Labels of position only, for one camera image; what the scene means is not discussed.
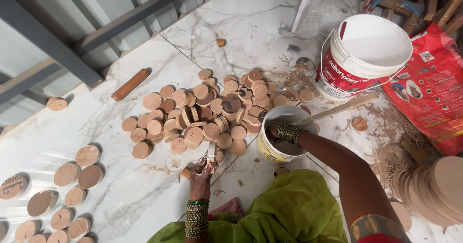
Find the metal bar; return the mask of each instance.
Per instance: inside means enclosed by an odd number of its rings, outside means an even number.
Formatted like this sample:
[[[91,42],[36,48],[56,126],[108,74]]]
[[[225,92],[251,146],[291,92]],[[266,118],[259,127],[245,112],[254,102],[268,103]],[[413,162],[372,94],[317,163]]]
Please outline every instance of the metal bar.
[[[72,48],[82,56],[173,1],[174,0],[149,0],[98,29],[96,32],[78,40]]]
[[[0,0],[0,18],[87,86],[96,87],[104,80],[15,0]]]
[[[62,69],[62,67],[57,64],[55,60],[48,58],[19,74],[15,78],[8,80],[0,86],[0,104],[8,102],[11,98],[14,98],[28,90],[33,85],[46,79],[60,69]]]

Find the green sari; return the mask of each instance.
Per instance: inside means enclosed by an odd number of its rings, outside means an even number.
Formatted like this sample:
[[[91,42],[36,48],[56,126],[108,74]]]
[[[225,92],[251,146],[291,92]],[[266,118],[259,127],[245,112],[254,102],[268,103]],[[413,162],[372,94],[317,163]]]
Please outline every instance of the green sari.
[[[184,243],[185,222],[171,222],[148,243]],[[210,221],[216,243],[346,243],[338,202],[323,176],[299,169],[278,176],[255,198],[248,214],[233,224]]]

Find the red plastic sack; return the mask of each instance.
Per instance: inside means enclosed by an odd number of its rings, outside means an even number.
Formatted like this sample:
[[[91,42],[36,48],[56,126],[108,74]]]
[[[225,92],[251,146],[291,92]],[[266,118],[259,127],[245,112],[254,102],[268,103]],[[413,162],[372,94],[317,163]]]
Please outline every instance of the red plastic sack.
[[[463,151],[463,54],[433,22],[412,44],[405,68],[382,87],[410,122],[456,155]]]

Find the red and white paint bucket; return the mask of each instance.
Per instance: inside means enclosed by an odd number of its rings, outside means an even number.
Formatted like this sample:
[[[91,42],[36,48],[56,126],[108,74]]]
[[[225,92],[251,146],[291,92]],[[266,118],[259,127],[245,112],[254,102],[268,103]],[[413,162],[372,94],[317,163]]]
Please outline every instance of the red and white paint bucket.
[[[323,96],[334,101],[347,101],[373,88],[370,86],[379,78],[392,74],[390,78],[394,77],[413,52],[407,33],[376,15],[351,16],[332,34],[330,47],[321,57],[312,82]]]

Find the white chair leg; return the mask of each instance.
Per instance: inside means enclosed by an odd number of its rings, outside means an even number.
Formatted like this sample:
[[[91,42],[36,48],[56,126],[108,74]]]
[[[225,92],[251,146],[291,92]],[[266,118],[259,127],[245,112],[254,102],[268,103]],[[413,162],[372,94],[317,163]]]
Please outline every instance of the white chair leg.
[[[296,33],[302,22],[304,21],[304,17],[306,16],[307,9],[309,8],[310,0],[302,0],[299,6],[299,10],[297,11],[296,19],[294,20],[293,28],[291,29],[292,33]]]

